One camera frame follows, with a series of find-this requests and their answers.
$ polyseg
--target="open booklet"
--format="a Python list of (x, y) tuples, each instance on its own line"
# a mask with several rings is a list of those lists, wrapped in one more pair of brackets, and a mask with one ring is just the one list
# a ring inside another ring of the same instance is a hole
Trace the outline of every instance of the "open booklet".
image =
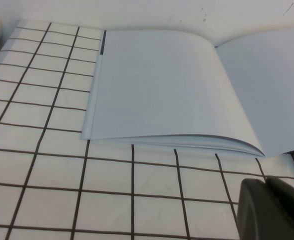
[(218, 48), (179, 31), (105, 31), (82, 138), (266, 157), (294, 150), (294, 29)]

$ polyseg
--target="white wall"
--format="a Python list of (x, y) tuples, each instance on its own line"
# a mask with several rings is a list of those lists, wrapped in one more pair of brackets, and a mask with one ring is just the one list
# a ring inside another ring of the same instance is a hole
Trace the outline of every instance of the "white wall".
[(100, 29), (176, 29), (219, 45), (248, 33), (294, 26), (293, 1), (0, 0), (0, 17), (5, 38), (19, 19), (36, 19)]

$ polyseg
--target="black object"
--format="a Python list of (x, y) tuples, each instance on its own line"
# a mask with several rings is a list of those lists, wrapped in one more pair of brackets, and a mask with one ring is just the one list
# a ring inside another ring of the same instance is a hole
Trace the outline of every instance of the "black object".
[(241, 182), (240, 240), (294, 240), (294, 188), (276, 177)]

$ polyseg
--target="table surface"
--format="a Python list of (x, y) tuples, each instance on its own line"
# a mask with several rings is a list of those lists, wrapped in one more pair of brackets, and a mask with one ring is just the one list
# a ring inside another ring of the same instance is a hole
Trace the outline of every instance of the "table surface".
[(0, 240), (239, 239), (241, 181), (294, 186), (292, 157), (81, 140), (101, 33), (22, 21), (0, 52)]

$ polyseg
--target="white paper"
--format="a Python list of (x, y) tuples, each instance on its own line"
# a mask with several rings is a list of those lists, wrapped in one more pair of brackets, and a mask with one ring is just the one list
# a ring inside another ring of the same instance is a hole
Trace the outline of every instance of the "white paper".
[(238, 38), (217, 53), (264, 154), (294, 150), (294, 29)]
[(107, 31), (90, 138), (167, 135), (220, 136), (260, 149), (209, 41), (177, 31)]

